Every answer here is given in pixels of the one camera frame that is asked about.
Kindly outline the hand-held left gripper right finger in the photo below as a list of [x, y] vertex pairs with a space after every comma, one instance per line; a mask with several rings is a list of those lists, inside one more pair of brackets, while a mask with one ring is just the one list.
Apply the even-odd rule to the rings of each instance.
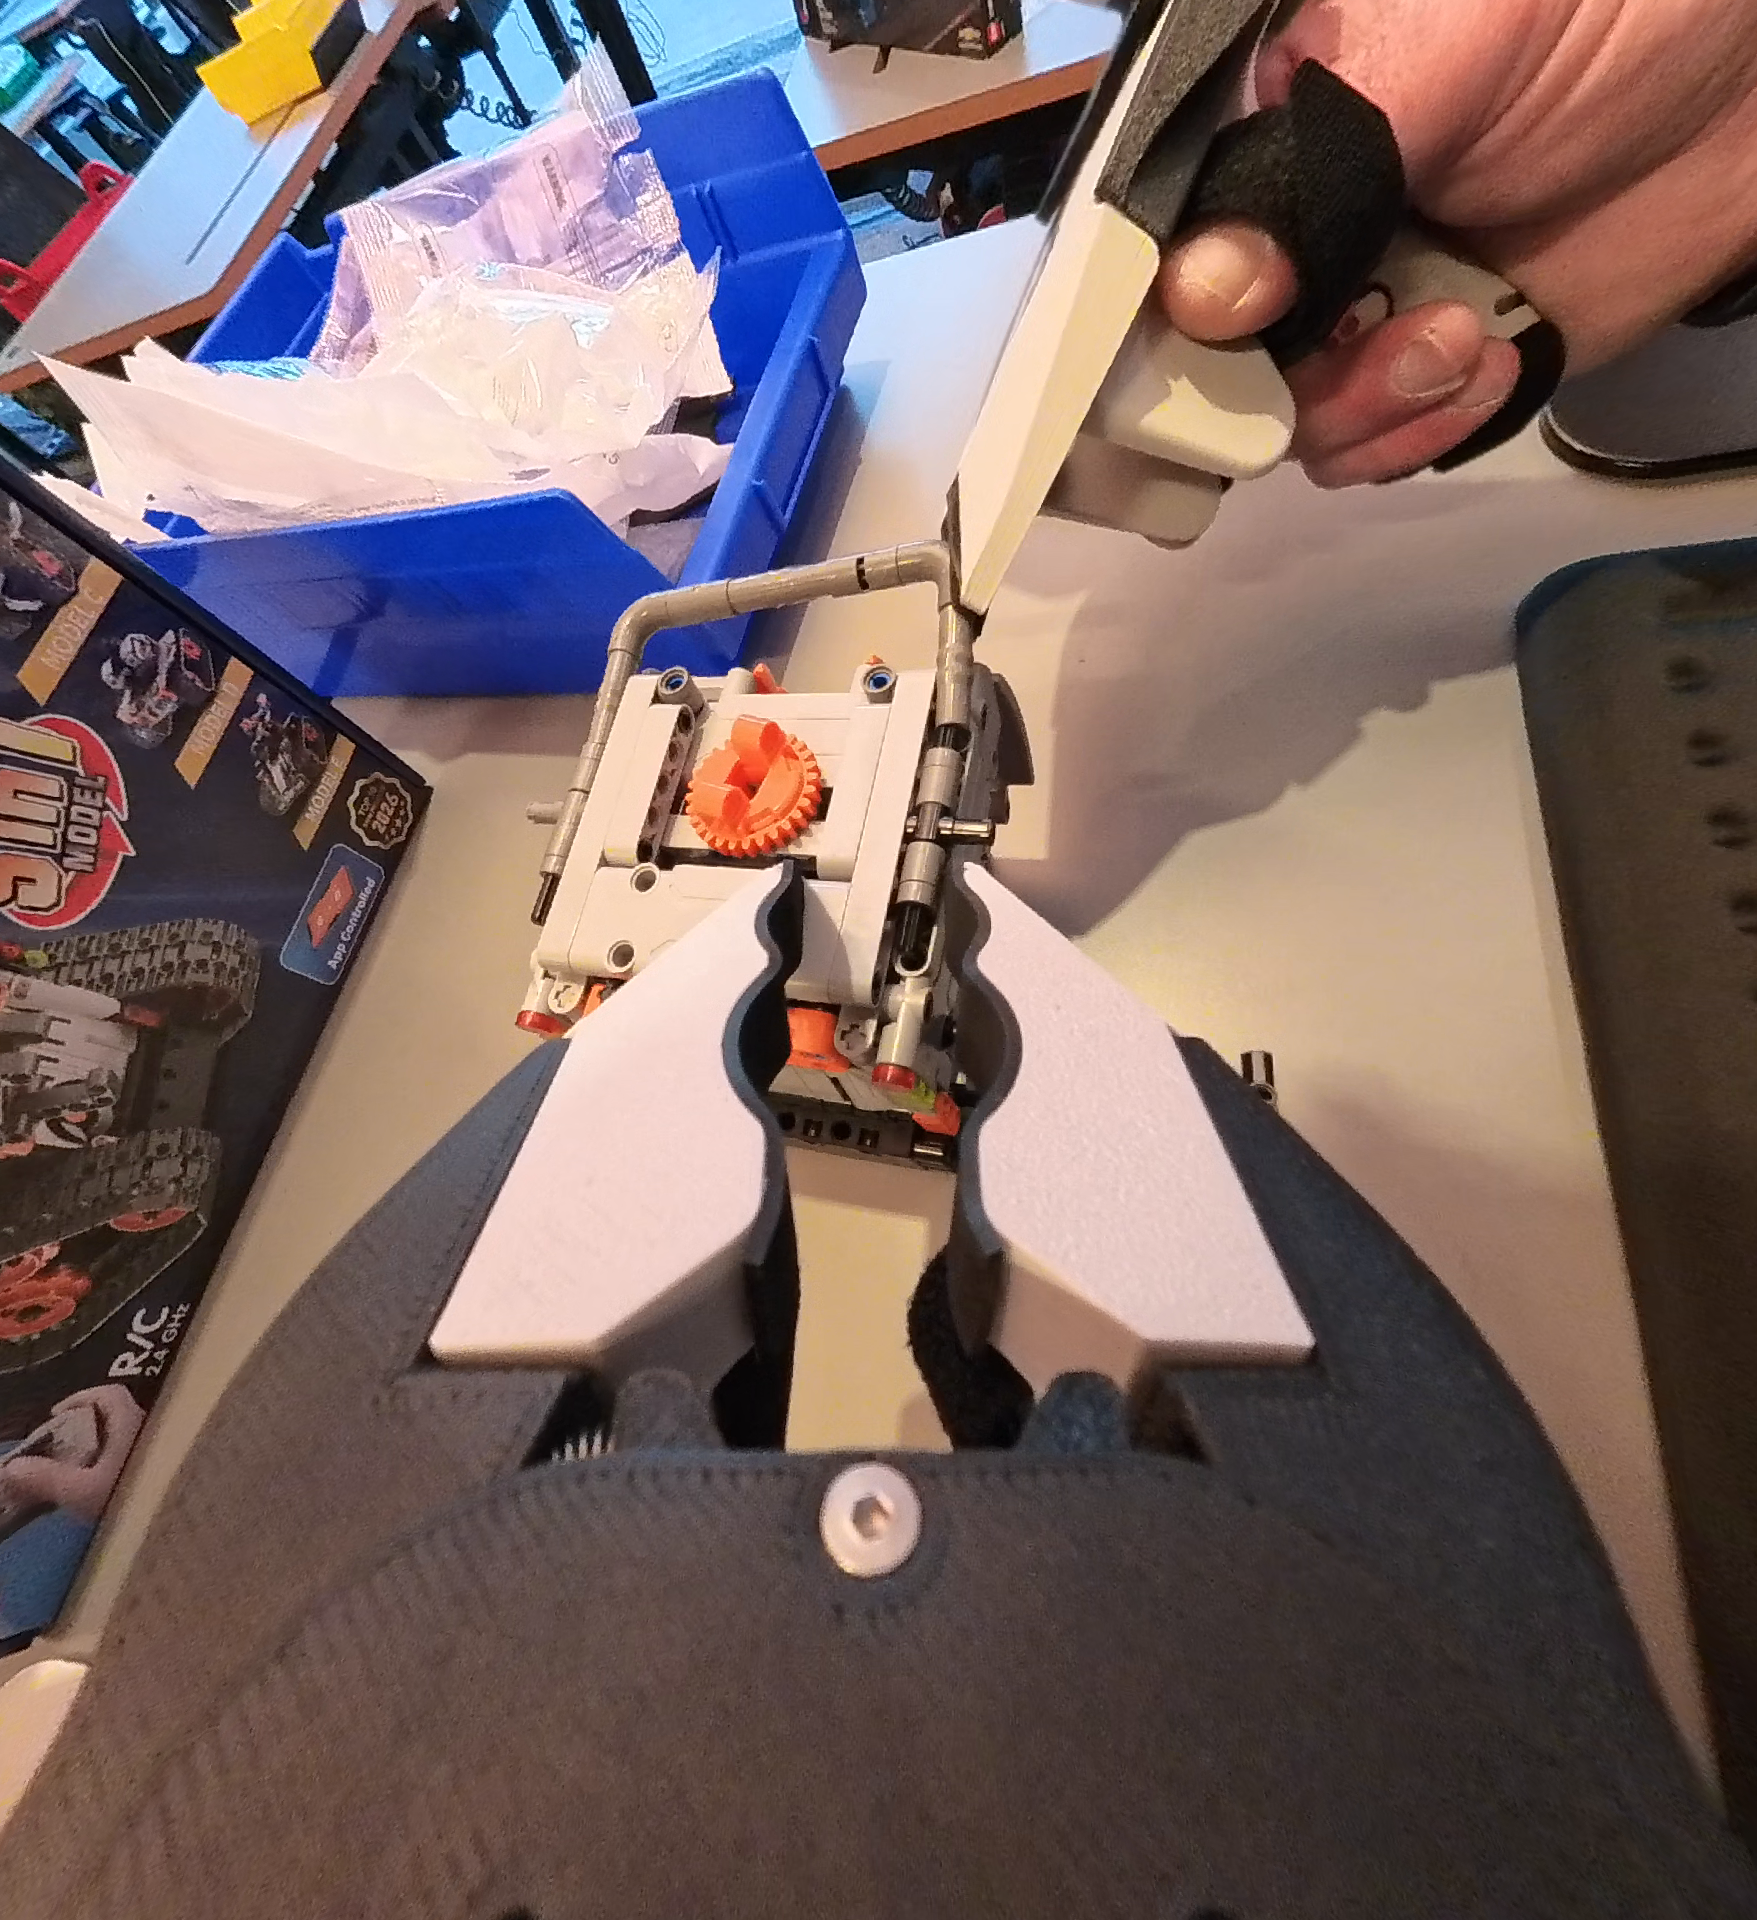
[[991, 873], [952, 873], [961, 1071], [979, 1094], [940, 1255], [940, 1423], [1015, 1445], [1041, 1392], [1143, 1399], [1316, 1338], [1169, 1024]]

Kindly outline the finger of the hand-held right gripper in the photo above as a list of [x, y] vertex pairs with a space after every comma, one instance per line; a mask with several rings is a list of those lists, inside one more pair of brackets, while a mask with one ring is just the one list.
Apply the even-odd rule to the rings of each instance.
[[1168, 465], [1082, 425], [1153, 292], [1159, 249], [1128, 218], [1058, 218], [987, 382], [957, 478], [965, 606], [987, 613], [1037, 520], [1168, 542]]

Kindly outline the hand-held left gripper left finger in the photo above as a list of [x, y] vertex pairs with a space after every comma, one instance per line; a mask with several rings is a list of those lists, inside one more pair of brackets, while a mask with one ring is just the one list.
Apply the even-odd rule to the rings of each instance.
[[751, 873], [556, 1050], [429, 1351], [620, 1391], [674, 1369], [721, 1438], [788, 1438], [796, 1231], [768, 1090], [788, 1064], [796, 873]]

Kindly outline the grey white toy robot model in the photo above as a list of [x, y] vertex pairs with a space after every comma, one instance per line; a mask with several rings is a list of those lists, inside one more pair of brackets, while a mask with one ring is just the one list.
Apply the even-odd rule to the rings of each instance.
[[[991, 749], [977, 801], [947, 831], [944, 884], [1009, 819], [1034, 781], [1009, 686], [987, 673]], [[871, 657], [843, 690], [788, 690], [768, 664], [700, 680], [637, 672], [540, 924], [516, 1015], [566, 1037], [660, 963], [751, 873], [790, 866], [806, 893], [788, 980], [790, 1052], [773, 1082], [780, 1127], [844, 1157], [952, 1167], [979, 1102], [958, 1064], [958, 993], [944, 960], [888, 980], [891, 900], [934, 724], [935, 672]]]

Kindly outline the grey axle rod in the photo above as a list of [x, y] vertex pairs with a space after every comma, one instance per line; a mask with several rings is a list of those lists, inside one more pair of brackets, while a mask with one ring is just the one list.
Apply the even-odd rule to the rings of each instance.
[[535, 924], [546, 924], [546, 917], [555, 908], [556, 887], [563, 883], [563, 870], [569, 866], [569, 854], [574, 848], [577, 831], [583, 810], [593, 794], [593, 781], [603, 766], [603, 753], [612, 739], [612, 727], [616, 724], [616, 712], [622, 706], [624, 689], [630, 677], [637, 673], [639, 663], [644, 653], [644, 637], [613, 637], [609, 663], [606, 663], [606, 677], [597, 694], [593, 706], [593, 723], [586, 734], [586, 746], [577, 759], [577, 770], [570, 779], [570, 787], [566, 790], [566, 799], [556, 806], [555, 813], [555, 833], [546, 846], [546, 856], [540, 863], [540, 890], [535, 900]]
[[891, 900], [888, 980], [912, 980], [930, 968], [940, 924], [947, 831], [977, 801], [981, 777], [974, 757], [991, 749], [987, 673], [977, 664], [981, 623], [951, 606], [940, 613], [934, 724], [917, 769], [904, 854]]

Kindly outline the person's right hand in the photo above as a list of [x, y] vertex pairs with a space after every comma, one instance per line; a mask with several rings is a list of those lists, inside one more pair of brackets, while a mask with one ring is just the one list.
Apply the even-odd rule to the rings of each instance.
[[[1256, 102], [1317, 61], [1394, 128], [1419, 214], [1549, 318], [1568, 372], [1634, 348], [1757, 269], [1757, 4], [1298, 4]], [[1161, 265], [1183, 335], [1228, 342], [1298, 295], [1279, 241], [1205, 219]], [[1325, 488], [1429, 468], [1509, 399], [1519, 348], [1459, 304], [1404, 311], [1289, 373]]]

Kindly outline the wooden background desk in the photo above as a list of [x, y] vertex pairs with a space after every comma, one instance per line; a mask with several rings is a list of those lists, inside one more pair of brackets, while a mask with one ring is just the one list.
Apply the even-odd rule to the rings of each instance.
[[783, 77], [825, 172], [884, 161], [1029, 110], [1082, 102], [1121, 34], [1121, 13], [1037, 4], [1024, 33], [987, 61], [801, 44]]

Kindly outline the black toy kit box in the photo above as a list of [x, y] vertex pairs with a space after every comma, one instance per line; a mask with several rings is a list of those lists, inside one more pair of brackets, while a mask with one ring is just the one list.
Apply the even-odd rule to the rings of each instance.
[[831, 50], [987, 61], [1024, 33], [1021, 4], [793, 4], [798, 33]]

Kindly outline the black office chair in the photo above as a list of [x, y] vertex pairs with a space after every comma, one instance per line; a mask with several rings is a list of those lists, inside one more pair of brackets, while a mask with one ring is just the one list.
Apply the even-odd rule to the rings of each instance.
[[1541, 433], [1567, 465], [1607, 479], [1757, 468], [1757, 318], [1675, 326], [1601, 372], [1568, 376]]

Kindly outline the blue robot kit box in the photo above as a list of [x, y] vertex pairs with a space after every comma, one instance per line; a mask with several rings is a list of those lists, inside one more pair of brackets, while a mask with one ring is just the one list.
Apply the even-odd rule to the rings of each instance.
[[64, 1613], [425, 810], [0, 453], [0, 1654]]

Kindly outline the blue storage bin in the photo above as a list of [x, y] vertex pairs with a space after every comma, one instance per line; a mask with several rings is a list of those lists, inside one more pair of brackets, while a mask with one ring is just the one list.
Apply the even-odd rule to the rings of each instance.
[[[776, 562], [843, 393], [864, 272], [770, 68], [643, 107], [637, 124], [689, 251], [719, 261], [733, 398], [717, 438], [733, 456], [680, 569], [704, 585]], [[326, 700], [587, 694], [629, 603], [669, 585], [560, 492], [228, 539], [162, 529], [145, 565]]]

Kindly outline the black perforated pad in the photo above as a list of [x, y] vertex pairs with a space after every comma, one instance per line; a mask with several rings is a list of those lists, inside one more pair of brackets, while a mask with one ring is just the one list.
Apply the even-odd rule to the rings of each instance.
[[1757, 1858], [1757, 539], [1567, 569], [1514, 635], [1715, 1751]]

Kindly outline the clear plastic bags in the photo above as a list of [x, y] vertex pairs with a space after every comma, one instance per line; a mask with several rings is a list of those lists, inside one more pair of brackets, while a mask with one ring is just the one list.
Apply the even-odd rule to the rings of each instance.
[[341, 214], [306, 358], [124, 376], [50, 363], [82, 416], [100, 506], [215, 538], [569, 492], [613, 532], [709, 493], [730, 463], [680, 411], [730, 393], [710, 309], [616, 68], [597, 47], [563, 110], [490, 158]]

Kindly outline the yellow bin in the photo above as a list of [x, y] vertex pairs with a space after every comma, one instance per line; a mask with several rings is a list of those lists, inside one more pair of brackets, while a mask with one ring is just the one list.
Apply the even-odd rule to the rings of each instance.
[[249, 128], [323, 94], [365, 34], [359, 4], [251, 4], [238, 40], [197, 77], [222, 111]]

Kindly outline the grey background table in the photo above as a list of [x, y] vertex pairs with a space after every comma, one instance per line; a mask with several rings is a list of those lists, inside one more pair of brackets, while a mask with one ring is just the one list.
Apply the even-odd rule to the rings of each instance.
[[88, 365], [211, 321], [285, 229], [410, 20], [432, 13], [442, 4], [363, 4], [365, 34], [328, 91], [255, 128], [199, 94], [0, 352], [0, 392], [40, 382], [45, 361]]

